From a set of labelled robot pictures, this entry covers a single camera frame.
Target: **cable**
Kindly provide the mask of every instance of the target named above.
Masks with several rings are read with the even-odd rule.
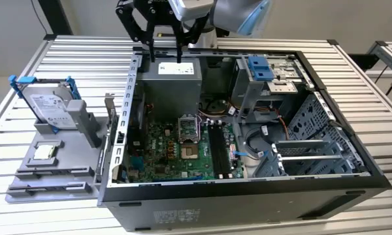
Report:
[[[288,128],[287,128],[286,122],[284,122],[283,119],[282,119],[282,116],[280,116],[280,113],[279,113],[279,109],[276,109],[276,114],[278,114],[279,120],[280,120],[280,122],[282,122],[283,128],[284,128],[284,130],[286,130],[287,140],[290,140]]]
[[[378,78],[376,78],[375,84],[376,84],[376,82],[379,81],[380,76],[384,74],[387,68],[388,68],[388,66],[386,66],[384,70],[382,70],[382,72],[380,72],[380,74],[379,74],[379,76],[378,76]]]
[[[392,87],[390,87],[386,95],[390,95],[391,91],[392,91]]]
[[[208,118],[221,118],[221,117],[227,117],[227,115],[209,115],[207,113],[204,113],[201,110],[199,110],[200,114],[203,114],[205,117]]]
[[[31,0],[31,3],[32,3],[32,8],[33,8],[33,11],[35,11],[35,14],[36,14],[37,20],[39,20],[39,22],[40,22],[40,25],[41,25],[41,27],[43,27],[43,29],[44,29],[44,31],[45,31],[45,34],[48,34],[48,31],[47,31],[47,29],[45,29],[45,26],[44,26],[43,22],[41,22],[41,20],[40,20],[40,17],[39,17],[39,15],[37,15],[37,11],[36,11],[36,8],[35,8],[33,0]]]
[[[320,129],[316,130],[316,132],[314,132],[307,138],[306,140],[312,139],[326,128],[328,127],[328,124],[324,125]]]
[[[248,149],[254,152],[254,153],[259,153],[260,151],[256,150],[251,145],[249,145],[249,141],[251,138],[255,137],[256,135],[260,134],[260,127],[256,127],[254,129],[251,129],[247,134],[245,134],[245,138],[244,138],[244,145],[248,147]]]
[[[255,161],[260,161],[260,159],[259,158],[255,158],[254,156],[251,156],[249,153],[245,156],[243,156],[243,157],[248,157],[248,158],[251,158]]]

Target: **black cable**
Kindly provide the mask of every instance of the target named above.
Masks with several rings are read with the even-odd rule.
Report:
[[[324,125],[320,129],[318,129],[316,132],[314,132],[306,140],[312,139],[327,127],[328,127],[328,124]]]
[[[40,20],[40,17],[39,17],[39,15],[37,15],[37,11],[36,11],[36,8],[35,8],[33,0],[31,0],[31,3],[32,3],[33,11],[35,11],[35,14],[36,14],[37,20],[39,20],[39,22],[40,22],[40,25],[41,25],[41,27],[43,27],[43,29],[44,29],[44,31],[45,31],[45,34],[48,34],[48,31],[47,31],[47,29],[45,29],[45,26],[44,26],[43,22],[41,22],[41,20]]]
[[[248,147],[248,149],[251,151],[254,151],[255,153],[259,153],[259,151],[249,145],[249,140],[254,136],[259,135],[260,134],[260,127],[256,127],[254,129],[251,129],[247,134],[245,134],[245,138],[244,138],[244,141],[245,141],[245,145]]]
[[[391,91],[392,91],[392,87],[390,87],[386,95],[390,95]]]
[[[248,158],[251,158],[252,160],[255,160],[255,161],[260,161],[260,159],[259,158],[254,158],[252,156],[249,156],[249,155],[244,155],[244,157],[248,157]]]
[[[375,84],[376,84],[376,82],[379,81],[380,76],[384,74],[387,68],[388,68],[388,66],[386,66],[384,70],[382,70],[382,72],[380,72],[380,74],[379,74],[379,76],[378,76],[378,78],[376,78]]]

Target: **sticker label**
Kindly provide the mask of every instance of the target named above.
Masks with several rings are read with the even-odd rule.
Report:
[[[228,110],[228,113],[229,113],[231,115],[233,115],[233,114],[235,114],[235,111],[236,111],[236,108],[235,108],[233,106],[231,106],[231,108],[229,108],[229,110]]]
[[[169,224],[176,222],[197,222],[200,209],[155,211],[157,224]]]
[[[53,94],[32,94],[31,99],[51,125],[59,129],[76,128],[76,123],[67,112],[67,107],[60,97]]]
[[[262,126],[262,132],[263,132],[263,135],[268,136],[268,129],[267,129],[267,126]]]
[[[159,74],[195,74],[193,63],[163,62],[159,64]]]

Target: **black plastic frame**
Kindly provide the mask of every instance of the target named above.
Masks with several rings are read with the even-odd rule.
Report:
[[[133,48],[135,51],[141,51],[140,54],[148,55],[148,51],[139,47]],[[172,51],[171,48],[156,48],[156,57],[175,57],[167,55],[167,51]],[[199,197],[217,197],[217,196],[236,196],[236,195],[254,195],[254,194],[272,194],[272,193],[290,193],[290,192],[308,192],[308,191],[323,191],[323,190],[346,190],[346,194],[354,194],[367,189],[387,189],[391,184],[383,175],[379,167],[370,153],[367,152],[363,143],[358,139],[358,136],[338,108],[338,105],[331,98],[327,87],[318,76],[304,54],[302,51],[282,51],[282,50],[229,50],[229,49],[191,49],[191,54],[201,54],[208,51],[215,55],[248,55],[259,53],[274,53],[274,54],[295,54],[306,71],[316,85],[316,90],[320,92],[323,99],[326,100],[330,109],[342,124],[344,130],[347,130],[348,137],[356,148],[359,155],[368,167],[371,176],[367,177],[342,177],[342,178],[323,178],[323,179],[296,179],[296,180],[279,180],[279,181],[251,181],[237,182],[225,184],[192,184],[192,185],[172,185],[161,186],[161,184],[152,184],[149,186],[140,187],[119,187],[107,188],[108,174],[104,174],[104,179],[99,194],[99,204],[104,202],[116,201],[143,201],[143,200],[157,200],[157,199],[175,199],[175,198],[199,198]]]
[[[64,8],[60,0],[37,0],[45,14],[53,34],[72,35]]]

